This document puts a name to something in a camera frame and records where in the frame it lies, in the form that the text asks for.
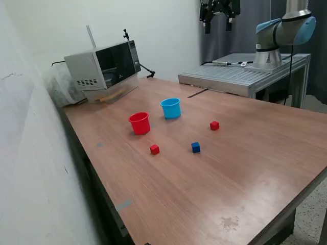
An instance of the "floor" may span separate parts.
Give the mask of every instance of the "floor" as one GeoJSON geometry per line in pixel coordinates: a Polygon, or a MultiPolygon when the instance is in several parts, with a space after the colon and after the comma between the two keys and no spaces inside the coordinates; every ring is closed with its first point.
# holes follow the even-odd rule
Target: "floor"
{"type": "MultiPolygon", "coordinates": [[[[291,97],[286,105],[291,105],[291,97]]],[[[326,113],[327,105],[314,96],[307,95],[304,109],[326,113]]],[[[283,245],[316,245],[319,242],[323,219],[327,208],[327,179],[325,179],[297,208],[294,234],[283,245]]]]}

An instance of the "black cable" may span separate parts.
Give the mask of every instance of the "black cable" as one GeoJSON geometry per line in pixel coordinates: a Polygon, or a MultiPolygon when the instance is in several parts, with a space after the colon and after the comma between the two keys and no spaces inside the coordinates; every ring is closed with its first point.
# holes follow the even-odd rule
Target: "black cable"
{"type": "MultiPolygon", "coordinates": [[[[233,65],[233,64],[242,64],[244,61],[239,61],[239,62],[235,62],[235,63],[229,63],[229,62],[227,62],[227,66],[229,66],[229,65],[233,65]]],[[[204,63],[202,63],[201,65],[205,65],[205,64],[209,64],[209,63],[213,63],[212,61],[206,61],[206,62],[204,62],[204,63]]],[[[247,64],[253,64],[253,61],[247,61],[246,62],[247,64]]]]}
{"type": "Polygon", "coordinates": [[[287,100],[287,98],[288,98],[289,88],[290,88],[291,80],[292,80],[293,51],[294,51],[294,47],[293,47],[293,45],[292,45],[292,49],[291,49],[291,64],[290,64],[289,81],[288,81],[288,87],[287,87],[287,95],[285,96],[285,100],[284,100],[284,105],[286,104],[286,100],[287,100]]]}
{"type": "Polygon", "coordinates": [[[209,63],[212,63],[212,61],[206,61],[206,62],[202,63],[201,65],[205,65],[205,64],[209,64],[209,63]]]}
{"type": "Polygon", "coordinates": [[[53,62],[51,66],[53,66],[54,64],[58,64],[58,63],[65,63],[66,61],[57,61],[57,62],[53,62]]]}

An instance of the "cable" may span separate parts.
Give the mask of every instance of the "cable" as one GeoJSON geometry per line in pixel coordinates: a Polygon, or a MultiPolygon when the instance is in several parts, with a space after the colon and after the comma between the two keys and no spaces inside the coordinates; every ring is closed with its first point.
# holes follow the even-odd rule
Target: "cable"
{"type": "MultiPolygon", "coordinates": [[[[239,61],[239,62],[234,62],[234,63],[229,63],[229,62],[223,62],[224,64],[220,64],[221,66],[229,66],[229,65],[237,65],[237,64],[242,64],[244,61],[239,61]]],[[[209,63],[213,63],[212,61],[206,61],[204,63],[202,63],[201,65],[205,65],[205,64],[209,64],[209,63]]],[[[247,64],[253,64],[253,61],[246,61],[247,64]]]]}
{"type": "Polygon", "coordinates": [[[206,62],[202,63],[201,65],[205,65],[205,64],[209,64],[209,63],[212,63],[212,61],[206,61],[206,62]]]}
{"type": "Polygon", "coordinates": [[[57,61],[57,62],[53,62],[51,66],[53,66],[54,64],[58,64],[58,63],[65,63],[66,61],[57,61]]]}
{"type": "Polygon", "coordinates": [[[292,49],[291,49],[291,64],[290,64],[289,81],[288,81],[288,87],[287,87],[287,95],[285,96],[285,100],[284,100],[284,105],[286,104],[286,100],[287,100],[287,98],[288,98],[288,94],[289,94],[289,88],[290,88],[290,85],[291,85],[291,79],[292,79],[293,51],[294,51],[294,47],[293,47],[293,45],[292,45],[292,49]]]}

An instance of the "table leg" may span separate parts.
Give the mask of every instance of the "table leg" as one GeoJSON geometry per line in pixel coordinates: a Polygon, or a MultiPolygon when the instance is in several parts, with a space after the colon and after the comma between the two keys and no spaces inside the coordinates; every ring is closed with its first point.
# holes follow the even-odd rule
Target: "table leg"
{"type": "Polygon", "coordinates": [[[309,65],[292,74],[292,107],[302,108],[307,94],[309,65]]]}
{"type": "Polygon", "coordinates": [[[323,222],[319,245],[327,245],[327,211],[323,222]]]}
{"type": "Polygon", "coordinates": [[[276,245],[281,244],[294,232],[296,210],[284,221],[281,229],[264,245],[276,245]]]}

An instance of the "metal table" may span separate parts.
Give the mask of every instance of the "metal table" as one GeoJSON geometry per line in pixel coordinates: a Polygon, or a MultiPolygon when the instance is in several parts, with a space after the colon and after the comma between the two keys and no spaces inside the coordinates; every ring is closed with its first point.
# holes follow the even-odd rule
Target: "metal table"
{"type": "MultiPolygon", "coordinates": [[[[304,105],[310,54],[297,54],[293,56],[292,63],[292,107],[301,108],[304,105]]],[[[230,63],[239,61],[252,61],[255,54],[230,54],[217,61],[230,63]]],[[[222,92],[237,94],[255,99],[257,92],[270,86],[289,75],[291,57],[282,54],[283,64],[273,71],[264,73],[249,67],[202,65],[189,72],[178,75],[179,83],[209,88],[222,92]]]]}

